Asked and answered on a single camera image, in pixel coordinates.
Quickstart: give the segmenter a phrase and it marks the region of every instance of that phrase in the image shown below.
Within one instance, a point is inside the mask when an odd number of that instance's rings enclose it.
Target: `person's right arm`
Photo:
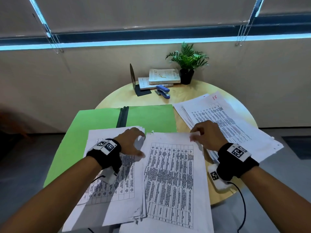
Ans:
[[[192,135],[191,140],[206,149],[219,151],[228,143],[212,121],[196,124],[191,132],[196,131],[201,135]],[[311,232],[311,203],[258,166],[242,174],[241,179],[280,232]]]

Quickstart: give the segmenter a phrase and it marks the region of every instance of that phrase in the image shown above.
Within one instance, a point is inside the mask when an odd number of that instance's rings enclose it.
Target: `stapler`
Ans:
[[[169,94],[168,94],[169,89],[166,88],[166,87],[163,86],[163,85],[157,85],[157,86],[156,86],[155,92],[156,92],[159,96],[160,96],[160,95],[164,96],[165,99],[169,99],[169,98],[170,98],[170,96],[169,96]]]

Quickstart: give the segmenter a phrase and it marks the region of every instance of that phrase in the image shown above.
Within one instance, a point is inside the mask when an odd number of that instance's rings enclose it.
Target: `wooden tabletop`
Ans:
[[[102,108],[122,108],[124,106],[144,106],[144,105],[165,105],[165,104],[174,104],[182,101],[187,101],[206,93],[212,94],[216,91],[219,91],[220,94],[225,98],[225,100],[235,109],[235,111],[243,117],[248,123],[257,127],[257,124],[251,115],[251,113],[246,109],[246,107],[238,101],[235,97],[227,93],[226,91],[213,86],[211,84],[201,82],[198,80],[192,80],[189,85],[175,84],[173,87],[170,87],[170,99],[165,99],[163,96],[158,96],[154,89],[151,90],[152,93],[144,96],[138,97],[135,94],[132,84],[127,84],[114,92],[108,95],[103,101],[96,107],[96,109]],[[174,109],[175,119],[176,119],[176,127],[177,132],[189,132],[190,129],[185,124],[183,119],[179,116],[177,111]],[[213,162],[205,153],[205,166],[206,172],[207,167],[211,165]],[[217,204],[231,195],[233,195],[237,189],[231,188],[225,192],[218,193],[213,187],[209,178],[208,180],[208,189],[210,194],[210,202],[211,205]],[[243,187],[243,182],[240,179],[233,178],[232,182],[234,182],[238,187]]]

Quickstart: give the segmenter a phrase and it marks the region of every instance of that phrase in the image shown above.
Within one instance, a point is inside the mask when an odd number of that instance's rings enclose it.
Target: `plant pot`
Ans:
[[[191,83],[194,70],[181,69],[180,70],[180,83],[188,85]]]

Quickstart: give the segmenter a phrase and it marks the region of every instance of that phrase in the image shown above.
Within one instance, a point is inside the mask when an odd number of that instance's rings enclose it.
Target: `wall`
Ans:
[[[311,39],[196,43],[210,66],[194,78],[238,98],[259,127],[311,126]],[[79,110],[93,109],[108,94],[150,68],[171,68],[168,52],[180,44],[0,51],[0,105],[30,132],[66,132]]]

